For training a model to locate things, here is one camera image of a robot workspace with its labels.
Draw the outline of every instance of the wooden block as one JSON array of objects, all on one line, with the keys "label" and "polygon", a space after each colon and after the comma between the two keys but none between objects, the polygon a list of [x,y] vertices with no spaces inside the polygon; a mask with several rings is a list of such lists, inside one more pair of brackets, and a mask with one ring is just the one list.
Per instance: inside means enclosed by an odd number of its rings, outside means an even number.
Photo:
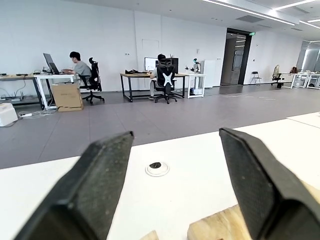
[{"label": "wooden block", "polygon": [[144,236],[140,240],[159,240],[159,238],[158,238],[157,232],[153,230],[152,232],[150,232],[148,235]]},{"label": "wooden block", "polygon": [[[320,190],[302,183],[320,204]],[[190,224],[187,237],[188,240],[251,240],[239,205]]]},{"label": "wooden block", "polygon": [[313,198],[320,204],[320,190],[316,189],[314,186],[311,186],[304,181],[301,182],[305,186],[305,188],[308,189],[309,193],[313,196]]}]

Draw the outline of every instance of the black office chair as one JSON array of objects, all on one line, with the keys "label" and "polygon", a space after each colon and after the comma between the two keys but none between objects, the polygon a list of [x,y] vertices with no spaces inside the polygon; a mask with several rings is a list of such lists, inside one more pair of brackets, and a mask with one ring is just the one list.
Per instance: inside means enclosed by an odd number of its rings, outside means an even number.
[{"label": "black office chair", "polygon": [[163,92],[163,95],[155,97],[154,102],[157,103],[159,99],[165,99],[167,104],[169,104],[169,99],[178,102],[171,92],[175,90],[175,66],[172,65],[172,60],[167,58],[162,60],[156,70],[158,86],[156,81],[153,81],[154,88],[158,92]]},{"label": "black office chair", "polygon": [[83,97],[82,99],[89,101],[90,104],[93,104],[93,101],[92,101],[93,98],[100,99],[100,100],[102,100],[103,103],[105,103],[105,99],[102,96],[94,95],[92,92],[92,90],[98,90],[98,91],[102,92],[98,62],[93,61],[92,59],[93,59],[93,57],[89,58],[89,62],[91,63],[91,76],[79,75],[80,79],[84,83],[84,86],[80,86],[80,89],[90,90],[90,95]]},{"label": "black office chair", "polygon": [[262,79],[262,77],[259,76],[259,73],[257,71],[253,71],[252,75],[253,75],[253,78],[251,79],[250,84],[254,81],[254,84],[256,84],[257,86],[261,85],[260,79]]},{"label": "black office chair", "polygon": [[278,76],[273,76],[272,77],[272,81],[276,81],[276,88],[280,89],[284,83],[283,82],[279,82],[280,80],[285,80],[284,78],[281,78],[281,73],[278,74]]}]

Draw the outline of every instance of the white box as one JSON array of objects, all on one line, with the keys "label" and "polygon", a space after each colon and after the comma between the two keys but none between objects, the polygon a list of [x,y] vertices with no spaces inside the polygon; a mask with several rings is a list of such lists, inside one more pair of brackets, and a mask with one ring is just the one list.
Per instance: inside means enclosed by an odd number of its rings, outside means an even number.
[{"label": "white box", "polygon": [[18,116],[16,110],[11,103],[0,104],[0,127],[4,127],[17,120]]},{"label": "white box", "polygon": [[191,93],[194,94],[194,95],[202,95],[202,88],[197,88],[197,89],[194,89],[194,88],[191,88]]}]

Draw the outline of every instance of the desk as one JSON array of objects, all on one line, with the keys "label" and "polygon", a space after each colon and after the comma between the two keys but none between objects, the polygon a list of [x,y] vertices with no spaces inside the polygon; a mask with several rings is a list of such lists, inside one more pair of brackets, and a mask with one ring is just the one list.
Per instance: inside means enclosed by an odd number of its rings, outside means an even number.
[{"label": "desk", "polygon": [[[197,98],[197,97],[204,97],[205,96],[205,80],[206,75],[200,73],[186,73],[189,77],[189,84],[188,84],[188,99]],[[190,88],[191,88],[191,79],[194,77],[194,89],[202,89],[202,94],[195,94],[190,95]],[[200,78],[202,78],[202,87],[200,87]]]},{"label": "desk", "polygon": [[[48,109],[56,109],[57,107],[56,106],[50,106],[53,102],[54,102],[54,97],[53,97],[53,94],[51,92],[51,87],[50,87],[50,83],[49,83],[49,79],[70,79],[70,81],[73,83],[74,82],[74,76],[73,74],[60,74],[60,75],[34,75],[35,79],[36,79],[36,82],[38,84],[38,88],[39,88],[39,91],[40,91],[40,95],[41,95],[41,98],[42,98],[42,102],[43,102],[43,107],[45,110],[48,110]],[[51,100],[48,102],[47,99],[46,99],[46,96],[45,96],[45,92],[44,92],[44,88],[42,86],[42,82],[41,80],[44,80],[46,81],[46,85],[48,87],[48,90],[49,90],[49,93],[51,95]]]},{"label": "desk", "polygon": [[[306,151],[320,129],[284,119],[237,128],[260,138],[297,177],[320,189],[317,151]],[[162,177],[145,173],[163,161]],[[0,170],[1,240],[12,239],[77,157]],[[189,224],[237,204],[218,132],[134,146],[108,240],[138,240],[156,230],[160,240],[186,240]]]},{"label": "desk", "polygon": [[42,103],[42,96],[39,91],[36,78],[33,74],[29,74],[27,76],[23,76],[23,75],[22,76],[17,76],[17,75],[0,76],[0,81],[3,81],[3,82],[18,81],[18,80],[32,80],[36,95],[38,97],[38,102],[12,102],[12,104],[14,106],[21,106],[21,105],[40,103],[41,109],[44,109],[45,106]]},{"label": "desk", "polygon": [[[311,80],[315,80],[314,86],[309,86]],[[306,88],[308,89],[319,89],[320,90],[320,74],[317,73],[310,73],[308,75],[307,83],[306,83]]]},{"label": "desk", "polygon": [[[125,87],[124,87],[124,79],[123,77],[128,78],[128,83],[129,83],[129,94],[130,96],[127,96],[125,94]],[[122,95],[125,99],[127,99],[130,103],[134,101],[134,98],[146,98],[149,97],[150,95],[133,95],[132,94],[132,88],[131,88],[131,79],[147,79],[150,78],[150,74],[125,74],[125,73],[120,73],[120,78],[121,78],[121,86],[122,86]],[[185,86],[186,86],[186,75],[185,74],[176,74],[174,78],[182,78],[183,79],[183,84],[182,84],[182,95],[178,93],[174,93],[174,95],[185,98]]]},{"label": "desk", "polygon": [[[284,86],[284,88],[292,89],[293,87],[296,87],[296,88],[306,88],[307,87],[308,78],[309,78],[308,73],[295,73],[292,75],[293,75],[293,79],[291,82],[291,86]],[[300,85],[300,84],[295,85],[296,81],[303,81],[303,85]]]}]

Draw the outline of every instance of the cardboard box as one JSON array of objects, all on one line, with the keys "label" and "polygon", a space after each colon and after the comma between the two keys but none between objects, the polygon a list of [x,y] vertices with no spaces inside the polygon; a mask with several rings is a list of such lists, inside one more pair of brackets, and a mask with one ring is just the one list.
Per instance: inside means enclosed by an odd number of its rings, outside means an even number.
[{"label": "cardboard box", "polygon": [[58,112],[80,111],[84,109],[80,90],[76,84],[52,85],[52,94]]}]

